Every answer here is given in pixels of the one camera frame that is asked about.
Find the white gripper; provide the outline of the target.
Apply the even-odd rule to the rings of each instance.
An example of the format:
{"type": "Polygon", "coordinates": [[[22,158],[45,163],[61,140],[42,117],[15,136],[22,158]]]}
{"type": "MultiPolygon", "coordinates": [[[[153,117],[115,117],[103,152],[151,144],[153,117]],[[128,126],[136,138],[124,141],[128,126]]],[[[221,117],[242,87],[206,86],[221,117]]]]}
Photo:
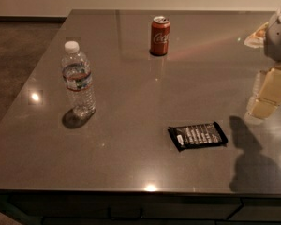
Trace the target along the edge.
{"type": "MultiPolygon", "coordinates": [[[[281,62],[281,7],[273,14],[269,23],[266,22],[245,39],[244,45],[254,49],[264,47],[267,57],[281,62]]],[[[256,119],[267,119],[281,105],[281,67],[259,71],[252,93],[247,114],[256,119]]]]}

